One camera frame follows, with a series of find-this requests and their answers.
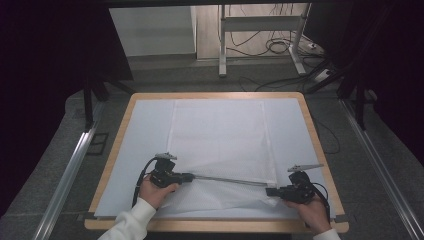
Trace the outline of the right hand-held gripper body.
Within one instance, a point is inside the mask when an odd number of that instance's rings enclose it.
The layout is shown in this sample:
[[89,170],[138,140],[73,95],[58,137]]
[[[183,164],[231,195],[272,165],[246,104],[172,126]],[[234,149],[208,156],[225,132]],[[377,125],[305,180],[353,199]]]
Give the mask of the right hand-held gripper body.
[[309,203],[318,192],[311,183],[306,170],[323,167],[323,164],[294,165],[288,169],[291,185],[286,187],[284,200],[298,204]]

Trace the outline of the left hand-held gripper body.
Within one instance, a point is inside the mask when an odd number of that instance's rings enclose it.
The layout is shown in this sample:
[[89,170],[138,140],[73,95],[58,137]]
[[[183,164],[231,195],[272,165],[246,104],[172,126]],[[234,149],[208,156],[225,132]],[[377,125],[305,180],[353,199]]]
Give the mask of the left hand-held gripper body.
[[176,157],[169,153],[156,154],[154,170],[151,172],[151,182],[159,188],[165,188],[171,184],[181,184],[181,175],[174,173]]

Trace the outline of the white mesh laundry bag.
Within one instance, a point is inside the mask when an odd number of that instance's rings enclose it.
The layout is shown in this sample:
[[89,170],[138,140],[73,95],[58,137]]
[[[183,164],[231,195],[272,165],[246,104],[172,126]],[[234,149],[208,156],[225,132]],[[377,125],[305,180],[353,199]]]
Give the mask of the white mesh laundry bag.
[[274,207],[275,161],[262,100],[174,100],[165,115],[161,149],[177,157],[176,172],[198,178],[168,196],[176,213]]

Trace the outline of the person's left hand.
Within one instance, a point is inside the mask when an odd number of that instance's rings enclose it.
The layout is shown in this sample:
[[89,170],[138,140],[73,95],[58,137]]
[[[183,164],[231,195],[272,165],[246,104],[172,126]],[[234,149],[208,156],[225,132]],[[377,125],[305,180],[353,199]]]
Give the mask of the person's left hand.
[[160,188],[151,182],[151,178],[147,175],[140,187],[139,197],[149,203],[154,209],[158,209],[165,198],[175,192],[179,188],[179,185],[173,183],[165,188]]

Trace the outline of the person's right hand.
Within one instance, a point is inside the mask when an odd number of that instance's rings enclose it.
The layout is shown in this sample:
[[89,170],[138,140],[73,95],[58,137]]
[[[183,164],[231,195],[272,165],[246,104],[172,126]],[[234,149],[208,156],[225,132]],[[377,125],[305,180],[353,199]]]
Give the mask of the person's right hand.
[[331,229],[327,219],[326,208],[318,196],[314,196],[308,204],[298,204],[284,200],[283,203],[297,211],[300,219],[317,235]]

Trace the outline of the wooden table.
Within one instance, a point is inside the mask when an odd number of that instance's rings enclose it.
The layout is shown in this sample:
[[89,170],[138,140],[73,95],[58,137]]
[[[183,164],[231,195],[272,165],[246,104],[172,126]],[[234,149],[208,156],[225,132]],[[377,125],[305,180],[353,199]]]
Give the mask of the wooden table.
[[[137,119],[146,115],[142,104],[149,101],[212,101],[212,100],[275,100],[280,105],[273,108],[272,119],[279,125],[286,123],[292,131],[281,130],[277,135],[284,139],[298,138],[299,142],[288,140],[287,147],[278,158],[280,179],[285,181],[288,173],[283,164],[293,162],[319,163],[321,168],[309,173],[312,179],[321,179],[327,187],[330,200],[331,226],[338,233],[349,231],[338,191],[327,160],[324,156],[318,134],[313,126],[305,97],[299,92],[198,92],[198,93],[136,93],[131,96],[121,121],[117,136],[99,180],[91,202],[90,219],[85,227],[90,230],[107,230],[112,227],[116,215],[131,205],[134,181],[142,170],[136,163],[146,163],[141,155],[144,147],[138,147],[144,136],[152,137],[149,131],[134,126]],[[234,210],[212,210],[194,212],[190,215],[158,215],[148,225],[152,232],[194,232],[194,233],[306,233],[307,227],[296,216],[294,210],[283,205],[275,208],[236,208]]]

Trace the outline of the white table mat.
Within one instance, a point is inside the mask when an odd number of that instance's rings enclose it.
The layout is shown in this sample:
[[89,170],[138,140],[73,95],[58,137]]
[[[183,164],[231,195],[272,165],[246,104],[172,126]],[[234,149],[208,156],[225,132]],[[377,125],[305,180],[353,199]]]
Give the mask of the white table mat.
[[[288,169],[293,167],[294,165],[309,165],[309,164],[319,164],[319,163],[302,163],[302,164],[296,164],[293,162],[287,162],[283,164],[283,168],[284,170],[286,170],[286,172],[288,173],[288,177],[285,181],[282,181],[280,179],[281,177],[281,173],[278,171],[278,165],[277,165],[277,161],[278,158],[281,156],[281,152],[283,150],[285,150],[285,148],[287,147],[286,142],[288,140],[294,141],[294,143],[298,143],[299,139],[298,138],[293,138],[293,137],[288,137],[286,139],[279,137],[277,134],[281,131],[281,130],[287,130],[287,131],[292,131],[293,129],[291,127],[289,127],[286,123],[279,125],[275,120],[272,119],[272,115],[275,113],[273,108],[275,106],[279,106],[280,104],[275,101],[275,100],[262,100],[265,102],[265,114],[266,114],[266,119],[267,119],[267,123],[268,123],[268,128],[269,128],[269,134],[271,137],[271,144],[272,144],[272,153],[274,156],[274,161],[275,161],[275,173],[276,173],[276,177],[277,177],[277,185],[274,187],[284,187],[287,186],[290,182],[289,180],[289,172]],[[134,126],[142,131],[149,131],[153,134],[152,137],[147,137],[144,136],[141,140],[141,142],[137,145],[138,147],[144,147],[145,150],[141,152],[141,155],[143,157],[146,157],[148,159],[148,161],[146,163],[136,163],[136,166],[140,166],[142,168],[141,171],[139,171],[137,173],[137,178],[134,181],[134,190],[135,190],[135,186],[136,186],[136,182],[139,178],[139,175],[142,171],[151,171],[153,169],[153,164],[151,162],[152,158],[158,154],[158,153],[164,153],[165,151],[163,151],[161,149],[161,144],[162,144],[162,129],[164,128],[164,126],[167,124],[167,121],[165,119],[165,115],[167,114],[167,110],[170,108],[172,101],[149,101],[147,103],[143,103],[141,106],[143,108],[142,112],[146,115],[144,118],[142,119],[137,119],[134,123]],[[313,170],[318,170],[320,168],[314,168],[314,169],[310,169],[307,170],[307,173],[309,175],[309,173]],[[324,190],[327,190],[327,187],[323,184],[323,181],[321,179],[312,179],[310,177],[311,181],[314,183],[319,183],[321,184],[322,188]],[[265,206],[263,204],[256,204],[253,205],[251,207],[236,207],[236,208],[256,208],[259,206],[264,206],[266,208],[275,208],[278,205],[282,205],[280,199],[276,198],[276,197],[271,197],[277,200],[277,204],[274,207],[270,207],[270,206]],[[190,215],[194,212],[198,212],[198,211],[191,211],[191,212],[183,212],[183,213],[176,213],[176,212],[171,212],[167,209],[164,208],[164,203],[162,205],[162,207],[160,208],[160,210],[157,212],[157,216],[158,215]]]

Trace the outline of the black floor socket plate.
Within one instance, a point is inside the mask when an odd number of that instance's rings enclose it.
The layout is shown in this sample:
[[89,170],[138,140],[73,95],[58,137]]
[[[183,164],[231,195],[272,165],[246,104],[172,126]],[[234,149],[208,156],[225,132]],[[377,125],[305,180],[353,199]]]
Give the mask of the black floor socket plate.
[[87,155],[89,156],[102,155],[105,150],[108,137],[109,137],[108,133],[96,133],[90,142],[89,148],[87,150]]

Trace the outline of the black metal stand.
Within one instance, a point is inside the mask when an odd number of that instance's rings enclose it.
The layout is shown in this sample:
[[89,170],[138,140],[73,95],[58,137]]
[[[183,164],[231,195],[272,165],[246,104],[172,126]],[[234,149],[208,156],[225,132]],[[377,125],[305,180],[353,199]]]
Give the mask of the black metal stand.
[[92,96],[100,102],[105,102],[109,99],[109,92],[106,89],[106,83],[122,90],[129,95],[135,94],[136,91],[129,86],[117,80],[112,80],[110,77],[94,74],[88,76],[84,81],[83,96],[84,96],[84,112],[85,112],[85,133],[88,133],[94,126],[94,112],[92,104]]
[[353,60],[347,66],[336,70],[333,74],[322,80],[321,82],[309,87],[306,94],[313,94],[323,87],[341,80],[341,83],[336,91],[339,99],[347,99],[351,96],[353,91],[356,91],[356,98],[354,101],[354,119],[362,130],[365,130],[364,123],[364,105],[365,86],[361,77],[361,67],[358,60]]

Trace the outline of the white power strip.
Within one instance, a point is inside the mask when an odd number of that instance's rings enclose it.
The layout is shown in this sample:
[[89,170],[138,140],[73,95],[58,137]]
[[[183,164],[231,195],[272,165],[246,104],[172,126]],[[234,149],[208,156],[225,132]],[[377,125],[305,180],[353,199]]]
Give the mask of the white power strip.
[[330,69],[324,69],[322,70],[314,79],[315,82],[321,82],[325,79],[327,79],[329,76],[333,74],[333,71]]

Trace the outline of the white cabinet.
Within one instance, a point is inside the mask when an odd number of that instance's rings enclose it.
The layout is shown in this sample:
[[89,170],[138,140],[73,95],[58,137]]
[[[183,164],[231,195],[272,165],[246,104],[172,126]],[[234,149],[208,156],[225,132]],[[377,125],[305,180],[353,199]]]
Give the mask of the white cabinet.
[[110,8],[109,12],[126,56],[196,52],[194,7]]

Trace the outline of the dark curtain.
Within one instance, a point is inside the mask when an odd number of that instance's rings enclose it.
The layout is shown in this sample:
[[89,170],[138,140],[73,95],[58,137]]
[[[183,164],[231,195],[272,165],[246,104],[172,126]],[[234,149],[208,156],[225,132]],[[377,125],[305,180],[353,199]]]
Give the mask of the dark curtain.
[[341,98],[374,92],[374,109],[424,165],[424,0],[324,0],[304,35],[343,77]]
[[0,216],[86,82],[132,73],[101,0],[0,0]]

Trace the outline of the aluminium rail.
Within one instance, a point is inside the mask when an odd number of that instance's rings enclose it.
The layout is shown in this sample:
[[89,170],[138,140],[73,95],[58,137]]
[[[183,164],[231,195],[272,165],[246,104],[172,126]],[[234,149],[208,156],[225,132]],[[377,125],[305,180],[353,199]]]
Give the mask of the aluminium rail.
[[424,228],[389,173],[368,133],[357,123],[353,107],[348,100],[340,100],[339,103],[411,240],[424,240]]
[[98,102],[95,104],[94,110],[92,112],[94,118],[93,123],[81,134],[71,155],[71,158],[63,172],[63,175],[31,240],[48,240],[50,238],[50,235],[55,227],[55,224],[75,181],[82,161],[90,146],[90,142],[97,130],[104,108],[104,102]]

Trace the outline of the white metal desk frame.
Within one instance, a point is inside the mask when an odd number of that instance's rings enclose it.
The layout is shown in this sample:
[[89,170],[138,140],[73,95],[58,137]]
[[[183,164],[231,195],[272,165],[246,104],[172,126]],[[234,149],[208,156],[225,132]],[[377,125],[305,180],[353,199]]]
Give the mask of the white metal desk frame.
[[218,75],[220,77],[225,77],[227,75],[226,34],[228,32],[252,31],[294,31],[296,36],[289,44],[288,50],[298,74],[300,76],[305,75],[306,70],[299,57],[298,50],[310,7],[311,4],[307,3],[299,16],[227,17],[226,6],[221,5],[218,30],[220,35]]

